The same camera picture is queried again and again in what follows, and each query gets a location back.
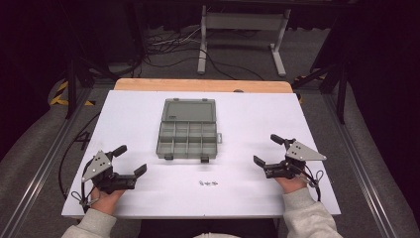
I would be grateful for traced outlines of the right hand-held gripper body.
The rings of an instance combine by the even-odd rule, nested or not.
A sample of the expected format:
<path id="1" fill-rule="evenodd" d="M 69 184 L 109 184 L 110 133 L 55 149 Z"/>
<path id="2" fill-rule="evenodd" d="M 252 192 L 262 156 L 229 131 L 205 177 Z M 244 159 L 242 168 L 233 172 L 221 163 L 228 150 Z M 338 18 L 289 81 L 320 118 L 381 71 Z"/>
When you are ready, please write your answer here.
<path id="1" fill-rule="evenodd" d="M 275 140 L 276 144 L 285 147 L 284 160 L 278 164 L 262 163 L 262 169 L 268 179 L 294 179 L 304 175 L 304 180 L 314 180 L 311 173 L 304 169 L 308 161 L 325 161 L 326 156 L 298 142 L 297 140 Z"/>

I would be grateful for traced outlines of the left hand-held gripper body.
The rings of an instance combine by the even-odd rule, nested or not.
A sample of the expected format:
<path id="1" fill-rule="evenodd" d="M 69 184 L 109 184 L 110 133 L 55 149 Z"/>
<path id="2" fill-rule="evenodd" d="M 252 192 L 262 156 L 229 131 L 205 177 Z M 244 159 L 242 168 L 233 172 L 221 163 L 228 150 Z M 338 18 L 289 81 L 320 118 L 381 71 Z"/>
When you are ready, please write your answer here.
<path id="1" fill-rule="evenodd" d="M 109 160 L 105 152 L 98 151 L 97 154 L 86 164 L 81 182 L 91 180 L 93 185 L 108 194 L 115 190 L 134 189 L 137 178 L 135 175 L 119 175 L 113 171 L 113 160 Z"/>

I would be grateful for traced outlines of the grey transparent plastic organizer box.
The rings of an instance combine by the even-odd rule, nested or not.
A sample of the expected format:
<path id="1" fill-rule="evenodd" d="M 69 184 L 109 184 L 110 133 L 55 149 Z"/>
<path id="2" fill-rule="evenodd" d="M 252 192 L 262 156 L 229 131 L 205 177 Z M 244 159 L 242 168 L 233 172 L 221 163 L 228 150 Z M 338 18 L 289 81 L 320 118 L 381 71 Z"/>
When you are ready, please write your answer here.
<path id="1" fill-rule="evenodd" d="M 214 99 L 168 98 L 164 102 L 156 153 L 160 159 L 197 159 L 209 163 L 218 154 Z"/>

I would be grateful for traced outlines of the person's right hand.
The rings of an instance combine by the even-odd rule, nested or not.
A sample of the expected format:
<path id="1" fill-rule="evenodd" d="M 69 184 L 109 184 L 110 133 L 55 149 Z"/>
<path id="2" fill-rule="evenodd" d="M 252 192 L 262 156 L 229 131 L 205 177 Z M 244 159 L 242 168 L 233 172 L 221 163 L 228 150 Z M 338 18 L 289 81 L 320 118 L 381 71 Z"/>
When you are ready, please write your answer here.
<path id="1" fill-rule="evenodd" d="M 292 193 L 307 186 L 301 178 L 275 178 L 275 181 L 282 187 L 284 193 Z"/>

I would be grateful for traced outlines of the person's left hand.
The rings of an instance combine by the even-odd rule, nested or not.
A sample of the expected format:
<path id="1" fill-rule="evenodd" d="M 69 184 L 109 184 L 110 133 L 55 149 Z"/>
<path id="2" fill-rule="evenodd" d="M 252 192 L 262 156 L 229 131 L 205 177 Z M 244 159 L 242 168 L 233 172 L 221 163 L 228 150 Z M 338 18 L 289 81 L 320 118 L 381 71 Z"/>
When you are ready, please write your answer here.
<path id="1" fill-rule="evenodd" d="M 94 187 L 91 192 L 91 199 L 93 200 L 91 207 L 102 213 L 112 215 L 115 211 L 118 200 L 124 193 L 125 192 L 123 190 L 115 190 L 108 194 L 107 192 Z"/>

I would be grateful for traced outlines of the black tripod stand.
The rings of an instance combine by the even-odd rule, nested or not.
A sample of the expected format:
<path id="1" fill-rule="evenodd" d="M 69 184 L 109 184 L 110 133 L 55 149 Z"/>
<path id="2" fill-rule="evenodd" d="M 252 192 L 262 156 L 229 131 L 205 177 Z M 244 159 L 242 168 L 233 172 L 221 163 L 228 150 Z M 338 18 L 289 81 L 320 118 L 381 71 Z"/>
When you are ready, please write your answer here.
<path id="1" fill-rule="evenodd" d="M 331 94 L 335 87 L 338 87 L 336 115 L 341 124 L 345 123 L 344 109 L 348 83 L 347 64 L 343 61 L 329 64 L 325 67 L 319 68 L 310 74 L 294 80 L 291 84 L 292 89 L 297 89 L 306 83 L 309 83 L 316 78 L 325 75 L 323 82 L 319 85 L 319 90 L 322 94 Z"/>
<path id="2" fill-rule="evenodd" d="M 106 78 L 114 81 L 119 79 L 119 76 L 109 69 L 99 66 L 98 64 L 82 58 L 82 57 L 69 57 L 67 59 L 67 91 L 68 91 L 68 106 L 66 118 L 69 119 L 75 112 L 79 103 L 77 102 L 77 89 L 76 82 L 79 81 L 83 88 L 91 88 L 95 80 L 93 79 L 91 69 L 98 71 Z"/>

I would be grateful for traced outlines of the yellow black floor tape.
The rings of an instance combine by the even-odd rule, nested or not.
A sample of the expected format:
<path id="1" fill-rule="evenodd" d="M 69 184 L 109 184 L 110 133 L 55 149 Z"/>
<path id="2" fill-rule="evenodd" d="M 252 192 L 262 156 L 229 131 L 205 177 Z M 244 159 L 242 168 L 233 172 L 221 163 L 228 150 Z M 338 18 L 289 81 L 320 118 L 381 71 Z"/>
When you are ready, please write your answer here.
<path id="1" fill-rule="evenodd" d="M 69 102 L 67 99 L 62 99 L 62 95 L 64 93 L 64 91 L 67 89 L 68 87 L 68 81 L 64 80 L 60 86 L 58 87 L 55 95 L 53 96 L 52 100 L 50 101 L 50 105 L 68 105 Z"/>

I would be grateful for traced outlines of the white metal stand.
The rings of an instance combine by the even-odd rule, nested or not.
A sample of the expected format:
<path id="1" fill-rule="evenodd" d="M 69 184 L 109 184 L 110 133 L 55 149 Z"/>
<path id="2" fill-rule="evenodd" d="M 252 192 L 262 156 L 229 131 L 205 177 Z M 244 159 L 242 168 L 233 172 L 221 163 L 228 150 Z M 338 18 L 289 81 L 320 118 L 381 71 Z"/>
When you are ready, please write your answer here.
<path id="1" fill-rule="evenodd" d="M 207 56 L 207 31 L 216 30 L 253 30 L 277 31 L 275 43 L 269 45 L 270 52 L 280 77 L 286 76 L 285 67 L 280 56 L 280 45 L 286 31 L 291 10 L 286 9 L 281 14 L 245 14 L 245 13 L 215 13 L 210 12 L 206 5 L 201 10 L 201 42 L 197 66 L 197 73 L 206 72 Z"/>

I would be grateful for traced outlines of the aluminium floor rail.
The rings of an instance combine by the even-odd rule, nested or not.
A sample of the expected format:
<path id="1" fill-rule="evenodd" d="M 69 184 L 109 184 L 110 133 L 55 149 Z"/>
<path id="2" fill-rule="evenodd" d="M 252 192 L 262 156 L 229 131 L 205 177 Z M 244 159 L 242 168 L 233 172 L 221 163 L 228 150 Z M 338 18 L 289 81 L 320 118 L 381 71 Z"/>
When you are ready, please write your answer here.
<path id="1" fill-rule="evenodd" d="M 375 220 L 378 230 L 382 238 L 399 238 L 393 225 L 387 216 L 384 206 L 380 201 L 378 192 L 374 187 L 372 181 L 368 176 L 368 172 L 364 168 L 361 157 L 356 149 L 356 146 L 349 134 L 349 131 L 345 124 L 342 124 L 339 117 L 336 114 L 336 104 L 334 98 L 330 94 L 323 95 L 323 100 L 328 108 L 329 114 L 333 118 L 335 127 L 341 139 L 344 141 L 344 145 L 350 155 L 350 164 L 357 178 L 358 184 L 361 187 L 363 195 L 367 201 L 369 210 Z"/>
<path id="2" fill-rule="evenodd" d="M 80 110 L 82 109 L 85 101 L 88 99 L 92 89 L 81 88 L 79 94 L 76 96 L 76 101 L 73 103 L 75 106 L 72 114 L 68 119 L 64 119 L 57 131 L 56 136 L 52 141 L 47 154 L 43 158 L 36 173 L 30 180 L 25 193 L 19 201 L 14 213 L 11 215 L 5 228 L 0 233 L 0 238 L 15 238 L 16 234 L 22 227 L 30 209 L 33 207 L 39 193 L 41 192 L 53 165 L 55 163 L 55 156 L 61 151 L 64 140 L 69 134 L 74 121 L 76 120 Z"/>

